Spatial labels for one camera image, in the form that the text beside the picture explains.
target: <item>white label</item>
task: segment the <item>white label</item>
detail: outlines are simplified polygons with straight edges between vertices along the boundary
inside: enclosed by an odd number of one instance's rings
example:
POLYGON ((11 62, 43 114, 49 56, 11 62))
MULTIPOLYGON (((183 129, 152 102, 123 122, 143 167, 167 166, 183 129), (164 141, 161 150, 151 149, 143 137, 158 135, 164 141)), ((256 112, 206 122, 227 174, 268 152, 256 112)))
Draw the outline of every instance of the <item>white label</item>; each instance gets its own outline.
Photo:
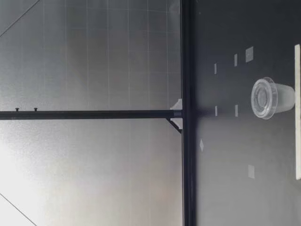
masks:
POLYGON ((234 55, 234 66, 237 67, 237 54, 234 55))
POLYGON ((235 105, 235 117, 238 117, 238 105, 235 105))
POLYGON ((252 165, 248 166, 248 176, 249 178, 255 179, 255 167, 252 165))
POLYGON ((246 63, 254 59, 254 48, 253 46, 246 49, 246 63))
POLYGON ((201 152, 204 150, 204 143, 203 140, 201 139, 201 142, 199 143, 199 147, 201 148, 201 152))

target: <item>black metal frame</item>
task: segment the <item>black metal frame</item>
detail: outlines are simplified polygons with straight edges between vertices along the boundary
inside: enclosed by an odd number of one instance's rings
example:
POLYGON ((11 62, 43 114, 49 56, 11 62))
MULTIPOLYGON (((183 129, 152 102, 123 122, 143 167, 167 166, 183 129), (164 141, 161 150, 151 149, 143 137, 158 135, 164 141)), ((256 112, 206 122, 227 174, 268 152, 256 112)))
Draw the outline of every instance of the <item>black metal frame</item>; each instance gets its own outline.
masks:
POLYGON ((196 101, 194 8, 195 0, 181 0, 182 102, 183 102, 183 224, 197 225, 196 101))
POLYGON ((170 119, 181 118, 182 110, 137 111, 19 111, 0 112, 0 120, 75 120, 75 119, 170 119))
POLYGON ((181 2, 182 101, 183 110, 146 111, 19 111, 0 112, 0 120, 76 120, 76 119, 167 119, 183 118, 183 224, 197 225, 196 213, 196 81, 194 65, 194 0, 181 2))

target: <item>white paper strip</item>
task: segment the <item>white paper strip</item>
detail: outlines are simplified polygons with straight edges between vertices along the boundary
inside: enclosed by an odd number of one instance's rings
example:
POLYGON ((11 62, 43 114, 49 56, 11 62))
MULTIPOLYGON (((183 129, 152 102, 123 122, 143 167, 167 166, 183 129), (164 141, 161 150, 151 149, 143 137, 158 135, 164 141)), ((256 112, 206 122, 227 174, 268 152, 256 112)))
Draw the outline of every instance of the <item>white paper strip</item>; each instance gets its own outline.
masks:
POLYGON ((300 45, 295 46, 295 127, 296 127, 296 179, 301 179, 301 88, 300 45))

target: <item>glass panel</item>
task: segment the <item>glass panel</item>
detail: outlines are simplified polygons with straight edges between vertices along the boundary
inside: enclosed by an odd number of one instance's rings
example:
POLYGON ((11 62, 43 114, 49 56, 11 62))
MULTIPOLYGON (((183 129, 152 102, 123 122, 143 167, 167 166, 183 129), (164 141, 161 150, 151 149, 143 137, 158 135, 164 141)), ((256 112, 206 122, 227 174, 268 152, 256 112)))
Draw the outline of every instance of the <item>glass panel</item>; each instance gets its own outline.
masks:
MULTIPOLYGON (((178 0, 1 0, 0 110, 168 109, 179 18, 178 0)), ((166 120, 0 131, 0 225, 32 225, 6 199, 39 226, 182 225, 182 136, 166 120)))
MULTIPOLYGON (((0 32, 34 2, 1 1, 0 32)), ((40 0, 0 39, 1 109, 170 108, 179 18, 178 0, 40 0)))
POLYGON ((199 122, 198 225, 301 224, 293 108, 300 9, 293 0, 197 4, 198 100, 211 112, 199 122), (260 79, 253 101, 262 118, 251 105, 260 79))
MULTIPOLYGON (((0 193, 36 225, 182 225, 181 135, 166 120, 0 122, 0 193)), ((31 225, 0 197, 2 225, 31 225)))

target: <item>white corner bracket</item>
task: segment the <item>white corner bracket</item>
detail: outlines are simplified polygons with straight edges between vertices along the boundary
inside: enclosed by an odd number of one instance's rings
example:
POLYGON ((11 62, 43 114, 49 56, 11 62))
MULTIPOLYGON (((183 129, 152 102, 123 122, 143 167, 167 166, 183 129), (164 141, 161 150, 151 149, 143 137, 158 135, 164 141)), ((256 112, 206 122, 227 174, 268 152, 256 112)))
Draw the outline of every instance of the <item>white corner bracket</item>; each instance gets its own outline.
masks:
POLYGON ((295 45, 295 136, 296 136, 296 179, 301 179, 301 81, 300 44, 295 45))
MULTIPOLYGON (((182 110, 183 109, 183 103, 182 99, 178 99, 177 103, 175 103, 174 106, 170 108, 170 110, 182 110)), ((183 119, 177 118, 177 119, 170 119, 173 121, 179 129, 183 129, 183 119)))

